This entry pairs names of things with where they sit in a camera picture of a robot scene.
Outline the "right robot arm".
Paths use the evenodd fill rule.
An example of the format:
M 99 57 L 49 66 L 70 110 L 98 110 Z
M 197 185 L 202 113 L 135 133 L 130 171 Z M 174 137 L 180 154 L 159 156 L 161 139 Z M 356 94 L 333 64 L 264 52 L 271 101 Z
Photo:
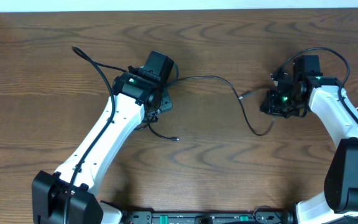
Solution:
M 358 111 L 344 84 L 320 71 L 316 55 L 293 61 L 293 74 L 279 68 L 272 75 L 275 88 L 267 92 L 261 112 L 289 118 L 314 113 L 336 147 L 323 191 L 296 204 L 287 223 L 358 222 Z

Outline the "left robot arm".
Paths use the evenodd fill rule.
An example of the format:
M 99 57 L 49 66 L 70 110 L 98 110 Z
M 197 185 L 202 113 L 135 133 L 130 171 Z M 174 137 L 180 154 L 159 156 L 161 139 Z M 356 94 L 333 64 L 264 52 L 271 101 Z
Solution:
M 54 173 L 32 182 L 34 223 L 119 223 L 120 209 L 96 199 L 109 166 L 131 132 L 172 108 L 167 86 L 175 62 L 152 51 L 145 65 L 129 67 L 112 83 L 106 107 L 75 152 Z

